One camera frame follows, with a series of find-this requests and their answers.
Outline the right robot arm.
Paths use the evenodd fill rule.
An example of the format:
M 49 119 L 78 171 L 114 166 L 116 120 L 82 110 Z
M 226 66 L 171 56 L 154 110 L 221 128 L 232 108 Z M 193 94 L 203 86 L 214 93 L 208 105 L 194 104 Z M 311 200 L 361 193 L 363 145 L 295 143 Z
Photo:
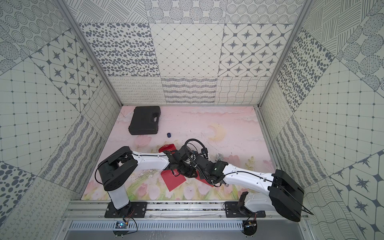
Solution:
M 301 220 L 305 191 L 283 170 L 253 172 L 224 161 L 213 163 L 202 156 L 195 158 L 192 166 L 213 186 L 238 185 L 254 190 L 268 196 L 268 204 L 282 217 L 293 222 Z

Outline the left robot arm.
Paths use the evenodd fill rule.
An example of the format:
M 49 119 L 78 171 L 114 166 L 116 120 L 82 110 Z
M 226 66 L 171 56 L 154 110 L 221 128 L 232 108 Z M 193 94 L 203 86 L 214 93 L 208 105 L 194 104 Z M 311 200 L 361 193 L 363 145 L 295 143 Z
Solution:
M 135 170 L 173 171 L 187 178 L 196 178 L 197 170 L 187 162 L 191 155 L 190 150 L 139 153 L 125 146 L 99 163 L 97 170 L 113 206 L 120 210 L 130 204 L 125 182 Z

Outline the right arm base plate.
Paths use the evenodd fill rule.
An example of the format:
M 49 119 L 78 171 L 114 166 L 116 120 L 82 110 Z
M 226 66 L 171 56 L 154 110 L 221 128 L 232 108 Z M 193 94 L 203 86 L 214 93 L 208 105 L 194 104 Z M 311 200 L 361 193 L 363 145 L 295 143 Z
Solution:
M 257 212 L 251 212 L 248 210 L 245 206 L 239 206 L 238 202 L 224 202 L 223 209 L 226 212 L 227 218 L 265 218 L 266 213 L 265 211 L 257 211 Z

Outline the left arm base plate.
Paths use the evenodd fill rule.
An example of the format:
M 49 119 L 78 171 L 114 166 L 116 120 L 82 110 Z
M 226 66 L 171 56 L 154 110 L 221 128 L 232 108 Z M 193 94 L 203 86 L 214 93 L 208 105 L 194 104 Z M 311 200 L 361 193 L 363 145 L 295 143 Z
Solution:
M 147 210 L 147 202 L 129 202 L 126 206 L 117 210 L 112 202 L 109 202 L 104 217 L 107 219 L 114 218 L 144 218 Z

